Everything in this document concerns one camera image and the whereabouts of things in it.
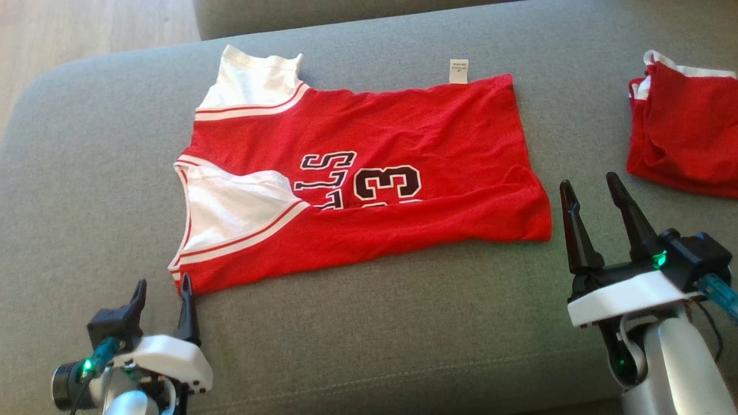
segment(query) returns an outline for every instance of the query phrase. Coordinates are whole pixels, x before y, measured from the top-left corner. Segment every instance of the couch cushion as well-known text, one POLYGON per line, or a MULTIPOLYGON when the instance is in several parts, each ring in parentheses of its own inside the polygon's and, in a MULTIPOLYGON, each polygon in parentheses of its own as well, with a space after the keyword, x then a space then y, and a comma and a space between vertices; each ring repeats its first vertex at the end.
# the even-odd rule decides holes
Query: couch cushion
MULTIPOLYGON (((624 173, 627 83, 643 53, 738 68, 735 21, 730 0, 525 1, 56 69, 20 99, 1 142, 2 412, 56 413, 51 373, 90 352, 86 322, 125 303, 138 278, 149 282, 143 329, 173 332, 179 304, 166 266, 185 205, 171 164, 228 43, 257 56, 304 53, 303 77, 319 89, 427 87, 446 81, 450 58, 470 59, 471 79, 511 72, 554 230, 545 244, 469 241, 198 299, 215 388, 190 401, 192 414, 508 414, 614 397, 598 332, 568 320, 558 184, 574 183, 608 261, 628 253, 608 171, 656 229, 706 231, 738 252, 738 202, 624 173)), ((728 345, 721 368, 738 374, 738 335, 714 315, 728 345)))

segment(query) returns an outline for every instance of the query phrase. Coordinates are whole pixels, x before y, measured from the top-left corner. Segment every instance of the wire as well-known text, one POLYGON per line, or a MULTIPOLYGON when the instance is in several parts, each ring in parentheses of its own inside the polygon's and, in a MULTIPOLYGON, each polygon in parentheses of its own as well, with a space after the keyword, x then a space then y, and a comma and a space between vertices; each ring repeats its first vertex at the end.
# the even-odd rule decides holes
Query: wire
POLYGON ((692 321, 692 304, 694 303, 694 300, 687 301, 684 304, 684 308, 687 310, 687 320, 689 320, 690 324, 693 324, 694 321, 692 321))
POLYGON ((90 382, 92 382, 92 374, 89 374, 85 380, 82 381, 82 388, 80 389, 80 393, 77 394, 77 399, 75 399, 75 404, 72 405, 72 410, 69 412, 69 415, 75 415, 77 413, 77 409, 80 406, 80 403, 82 402, 82 396, 85 394, 85 391, 87 388, 90 387, 90 382))
POLYGON ((723 354, 723 336, 720 335, 720 332, 717 330, 717 325, 715 324, 715 320, 712 319, 710 312, 707 311, 705 306, 696 301, 695 301, 695 304, 697 304, 697 306, 700 307, 702 312, 705 313, 705 317, 707 318, 708 323, 710 323, 710 327, 712 327, 712 331, 715 332, 715 337, 717 337, 717 351, 715 352, 715 362, 717 362, 718 360, 720 360, 720 356, 723 354))
POLYGON ((105 399, 103 399, 103 408, 108 407, 108 391, 110 390, 110 383, 113 381, 113 361, 111 360, 110 363, 108 363, 108 368, 105 369, 103 374, 101 376, 104 376, 103 378, 103 396, 105 399))

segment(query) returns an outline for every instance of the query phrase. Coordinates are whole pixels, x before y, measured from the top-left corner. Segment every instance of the seam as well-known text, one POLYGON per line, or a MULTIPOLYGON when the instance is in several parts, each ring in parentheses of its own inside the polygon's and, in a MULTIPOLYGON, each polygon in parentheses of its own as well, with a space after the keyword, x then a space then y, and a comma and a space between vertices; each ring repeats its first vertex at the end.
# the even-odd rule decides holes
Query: seam
POLYGON ((300 90, 303 88, 303 86, 307 86, 306 83, 301 82, 300 85, 297 86, 297 88, 294 89, 294 92, 292 95, 285 101, 279 104, 265 106, 265 105, 248 105, 248 104, 239 104, 234 106, 224 106, 221 108, 213 109, 213 108, 205 108, 205 109, 196 109, 196 114, 219 114, 222 112, 228 112, 228 111, 236 111, 236 110, 242 110, 242 109, 275 109, 279 108, 281 106, 285 106, 289 103, 291 103, 295 97, 300 93, 300 90))
POLYGON ((530 360, 541 360, 542 358, 557 356, 561 354, 572 354, 580 353, 583 351, 592 350, 594 348, 586 349, 569 349, 562 351, 552 351, 548 353, 534 354, 530 356, 522 357, 498 357, 493 359, 485 360, 474 360, 471 362, 457 363, 453 365, 438 366, 435 368, 420 369, 417 371, 404 371, 393 374, 386 374, 379 377, 368 377, 360 380, 351 380, 349 382, 337 383, 333 385, 320 386, 318 388, 308 388, 300 391, 287 392, 284 394, 267 395, 265 397, 255 397, 249 399, 240 399, 232 402, 226 402, 219 405, 193 407, 199 411, 208 411, 211 413, 226 411, 236 405, 242 404, 260 404, 265 401, 278 401, 278 402, 294 402, 298 400, 310 399, 312 397, 326 397, 345 394, 351 391, 359 391, 366 388, 375 388, 387 384, 394 383, 406 383, 413 380, 425 379, 428 377, 434 377, 445 374, 459 374, 466 373, 469 371, 483 370, 481 366, 506 366, 519 362, 530 361, 530 360))

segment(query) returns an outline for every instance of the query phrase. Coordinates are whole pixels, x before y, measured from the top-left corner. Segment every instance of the couch armrest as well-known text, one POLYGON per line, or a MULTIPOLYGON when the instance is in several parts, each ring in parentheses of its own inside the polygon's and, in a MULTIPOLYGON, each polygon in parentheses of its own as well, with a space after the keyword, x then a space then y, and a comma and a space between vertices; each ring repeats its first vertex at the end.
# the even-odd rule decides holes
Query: couch armrest
POLYGON ((505 0, 194 0, 202 40, 505 0))

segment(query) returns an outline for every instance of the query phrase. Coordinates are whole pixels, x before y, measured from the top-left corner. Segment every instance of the red basketball jersey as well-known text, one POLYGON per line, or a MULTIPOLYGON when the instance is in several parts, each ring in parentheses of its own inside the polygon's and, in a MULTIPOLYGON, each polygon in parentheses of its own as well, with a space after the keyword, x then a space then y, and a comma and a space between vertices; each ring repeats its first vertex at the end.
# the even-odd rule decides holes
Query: red basketball jersey
POLYGON ((551 237, 512 76, 356 94, 312 89, 301 61, 226 48, 175 163, 175 280, 212 292, 442 242, 551 237))
POLYGON ((662 185, 738 198, 735 72, 677 65, 650 50, 630 82, 627 170, 662 185))

